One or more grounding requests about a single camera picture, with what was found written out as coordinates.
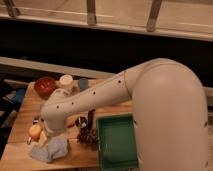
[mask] wooden table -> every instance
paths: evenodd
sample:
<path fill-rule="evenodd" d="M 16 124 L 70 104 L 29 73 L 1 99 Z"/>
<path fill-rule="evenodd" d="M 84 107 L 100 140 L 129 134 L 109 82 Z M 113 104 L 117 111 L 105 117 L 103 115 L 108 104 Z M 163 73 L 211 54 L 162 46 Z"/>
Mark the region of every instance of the wooden table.
<path fill-rule="evenodd" d="M 101 80 L 90 80 L 89 85 L 93 86 Z M 45 102 L 33 89 L 34 83 L 30 83 L 25 94 L 20 112 L 16 118 L 8 143 L 0 162 L 0 170 L 52 170 L 67 168 L 98 167 L 98 151 L 91 147 L 77 143 L 76 136 L 78 128 L 73 127 L 67 131 L 71 150 L 66 157 L 54 160 L 51 164 L 46 164 L 29 157 L 28 152 L 34 143 L 27 145 L 28 129 L 32 125 L 33 117 L 39 114 L 40 105 Z M 78 93 L 75 82 L 73 92 Z M 132 110 L 131 102 L 99 108 L 96 110 L 94 120 L 105 115 L 117 115 L 129 113 Z M 78 116 L 87 115 L 87 112 L 78 113 L 68 118 L 73 120 Z"/>

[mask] dark background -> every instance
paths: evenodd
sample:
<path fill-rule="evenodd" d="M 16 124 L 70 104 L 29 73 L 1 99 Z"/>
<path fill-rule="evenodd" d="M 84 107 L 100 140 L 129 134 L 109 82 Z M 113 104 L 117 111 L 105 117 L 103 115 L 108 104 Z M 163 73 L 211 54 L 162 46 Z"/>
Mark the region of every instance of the dark background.
<path fill-rule="evenodd" d="M 163 57 L 213 86 L 213 42 L 207 41 L 0 19 L 0 56 L 114 73 Z"/>

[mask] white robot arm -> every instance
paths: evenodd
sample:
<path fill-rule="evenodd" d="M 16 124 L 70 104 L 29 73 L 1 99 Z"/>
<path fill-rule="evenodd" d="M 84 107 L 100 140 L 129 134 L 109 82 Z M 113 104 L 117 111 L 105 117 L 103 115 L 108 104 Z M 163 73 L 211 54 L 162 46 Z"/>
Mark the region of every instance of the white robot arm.
<path fill-rule="evenodd" d="M 208 170 L 206 97 L 196 75 L 180 63 L 155 59 L 76 96 L 54 94 L 41 108 L 50 135 L 64 131 L 72 114 L 132 99 L 141 171 Z"/>

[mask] shelf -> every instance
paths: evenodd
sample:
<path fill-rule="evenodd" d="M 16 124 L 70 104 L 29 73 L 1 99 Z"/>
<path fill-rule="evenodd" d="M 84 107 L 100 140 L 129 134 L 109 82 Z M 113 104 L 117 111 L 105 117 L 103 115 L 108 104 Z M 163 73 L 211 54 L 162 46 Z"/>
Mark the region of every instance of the shelf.
<path fill-rule="evenodd" d="M 21 15 L 12 19 L 213 41 L 212 0 L 163 0 L 152 32 L 147 31 L 152 0 L 96 0 L 93 26 L 87 16 L 90 1 L 13 0 Z M 3 0 L 0 17 L 10 18 Z"/>

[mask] green tray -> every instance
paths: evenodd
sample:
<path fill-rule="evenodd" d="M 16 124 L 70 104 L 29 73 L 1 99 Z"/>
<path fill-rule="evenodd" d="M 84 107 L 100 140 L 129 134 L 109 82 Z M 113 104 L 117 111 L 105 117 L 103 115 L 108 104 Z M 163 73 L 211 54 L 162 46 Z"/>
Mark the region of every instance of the green tray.
<path fill-rule="evenodd" d="M 99 118 L 97 130 L 102 171 L 123 171 L 138 167 L 132 115 Z"/>

